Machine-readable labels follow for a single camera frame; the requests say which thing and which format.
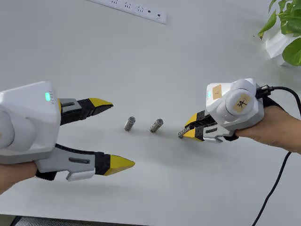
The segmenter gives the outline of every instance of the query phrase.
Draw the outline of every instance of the power cord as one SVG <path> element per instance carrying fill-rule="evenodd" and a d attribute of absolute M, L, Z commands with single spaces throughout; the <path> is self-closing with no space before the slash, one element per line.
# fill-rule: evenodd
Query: power cord
<path fill-rule="evenodd" d="M 260 88 L 257 89 L 257 91 L 256 91 L 256 98 L 257 98 L 257 99 L 260 99 L 260 98 L 269 96 L 269 95 L 271 95 L 271 92 L 274 91 L 274 90 L 276 90 L 276 89 L 278 89 L 278 90 L 285 90 L 285 91 L 290 92 L 291 94 L 293 94 L 293 96 L 294 96 L 295 99 L 296 99 L 297 106 L 298 106 L 298 109 L 299 109 L 299 113 L 300 113 L 300 116 L 301 116 L 301 101 L 300 101 L 300 98 L 299 98 L 298 94 L 297 94 L 295 91 L 293 91 L 292 89 L 290 89 L 290 88 L 287 88 L 287 87 L 281 87 L 281 86 L 270 87 L 270 86 L 268 86 L 268 85 L 265 85 L 265 86 L 262 86 L 262 87 L 260 87 Z M 279 183 L 279 181 L 280 181 L 280 179 L 281 179 L 281 176 L 282 176 L 284 167 L 285 167 L 285 165 L 286 165 L 287 159 L 288 159 L 288 157 L 289 157 L 290 155 L 291 155 L 291 152 L 288 152 L 288 153 L 286 154 L 286 156 L 285 156 L 285 158 L 284 158 L 284 160 L 283 160 L 282 166 L 281 166 L 281 168 L 280 168 L 280 171 L 279 171 L 279 173 L 278 173 L 277 179 L 276 179 L 276 181 L 275 181 L 275 183 L 274 183 L 274 185 L 273 185 L 271 191 L 269 192 L 269 194 L 268 194 L 267 197 L 265 198 L 265 200 L 264 200 L 264 202 L 263 202 L 263 205 L 262 205 L 262 207 L 261 207 L 261 209 L 260 209 L 260 211 L 259 211 L 259 213 L 258 213 L 258 215 L 257 215 L 257 217 L 256 217 L 256 219 L 255 219 L 255 221 L 253 222 L 252 226 L 255 226 L 255 225 L 257 224 L 257 222 L 258 222 L 258 220 L 259 220 L 259 218 L 260 218 L 262 212 L 264 211 L 264 208 L 265 208 L 265 206 L 266 206 L 266 204 L 267 204 L 269 198 L 270 198 L 271 195 L 274 193 L 274 191 L 275 191 L 275 189 L 276 189 L 276 187 L 277 187 L 277 185 L 278 185 L 278 183 Z"/>

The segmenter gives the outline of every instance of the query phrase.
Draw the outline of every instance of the table surface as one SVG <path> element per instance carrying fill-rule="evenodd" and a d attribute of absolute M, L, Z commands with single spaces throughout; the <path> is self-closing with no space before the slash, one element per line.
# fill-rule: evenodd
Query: table surface
<path fill-rule="evenodd" d="M 58 97 L 113 102 L 63 126 L 58 143 L 136 162 L 110 177 L 68 183 L 63 172 L 54 182 L 24 181 L 0 197 L 1 214 L 162 226 L 253 222 L 285 151 L 246 138 L 180 140 L 177 132 L 204 109 L 212 82 L 253 77 L 300 93 L 300 68 L 277 65 L 256 36 L 269 1 L 139 2 L 164 9 L 167 24 L 86 0 L 0 2 L 0 90 L 50 80 Z M 290 94 L 273 98 L 298 116 Z M 125 132 L 131 115 L 136 124 Z M 164 125 L 151 134 L 157 118 Z M 290 157 L 258 225 L 300 224 L 300 162 Z"/>

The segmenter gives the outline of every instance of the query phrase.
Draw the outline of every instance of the human hand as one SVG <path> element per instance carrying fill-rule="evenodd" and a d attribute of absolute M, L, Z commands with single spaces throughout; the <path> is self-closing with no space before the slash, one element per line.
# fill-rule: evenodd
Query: human hand
<path fill-rule="evenodd" d="M 301 154 L 301 121 L 276 106 L 265 108 L 263 120 L 255 126 L 235 134 Z"/>
<path fill-rule="evenodd" d="M 13 165 L 0 165 L 0 194 L 8 190 L 14 184 L 32 178 L 37 172 L 33 162 Z"/>

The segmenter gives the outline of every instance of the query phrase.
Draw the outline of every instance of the cable connector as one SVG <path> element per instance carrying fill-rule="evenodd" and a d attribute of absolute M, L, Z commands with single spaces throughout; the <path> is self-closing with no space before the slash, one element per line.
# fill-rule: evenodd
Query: cable connector
<path fill-rule="evenodd" d="M 263 97 L 267 97 L 269 95 L 271 95 L 271 92 L 274 91 L 274 87 L 273 86 L 268 86 L 268 85 L 265 85 L 265 86 L 261 86 L 260 88 L 258 88 L 256 90 L 256 95 L 255 97 L 257 99 L 261 99 Z"/>

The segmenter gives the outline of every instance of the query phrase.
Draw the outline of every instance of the power strip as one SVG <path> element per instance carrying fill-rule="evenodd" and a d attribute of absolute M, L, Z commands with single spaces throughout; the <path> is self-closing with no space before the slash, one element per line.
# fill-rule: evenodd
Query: power strip
<path fill-rule="evenodd" d="M 153 8 L 145 7 L 131 0 L 88 0 L 88 1 L 92 1 L 100 5 L 115 8 L 162 24 L 166 24 L 167 22 L 167 15 L 165 12 Z"/>

